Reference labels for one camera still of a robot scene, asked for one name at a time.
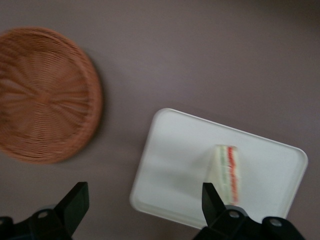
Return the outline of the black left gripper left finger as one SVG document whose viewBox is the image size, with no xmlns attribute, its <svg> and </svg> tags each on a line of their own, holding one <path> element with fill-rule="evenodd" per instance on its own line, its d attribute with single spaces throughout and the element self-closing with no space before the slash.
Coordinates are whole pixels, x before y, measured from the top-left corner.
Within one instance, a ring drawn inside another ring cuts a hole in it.
<svg viewBox="0 0 320 240">
<path fill-rule="evenodd" d="M 90 206 L 87 182 L 78 182 L 52 209 L 42 209 L 29 220 L 33 240 L 71 240 Z"/>
</svg>

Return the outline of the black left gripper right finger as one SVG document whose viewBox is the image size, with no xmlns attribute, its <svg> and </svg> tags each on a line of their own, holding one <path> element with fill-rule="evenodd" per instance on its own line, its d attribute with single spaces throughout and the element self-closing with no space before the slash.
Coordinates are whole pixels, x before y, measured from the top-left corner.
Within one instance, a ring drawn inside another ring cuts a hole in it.
<svg viewBox="0 0 320 240">
<path fill-rule="evenodd" d="M 198 240 L 259 240 L 261 226 L 244 209 L 225 205 L 211 183 L 202 185 L 202 212 L 207 226 L 198 234 Z"/>
</svg>

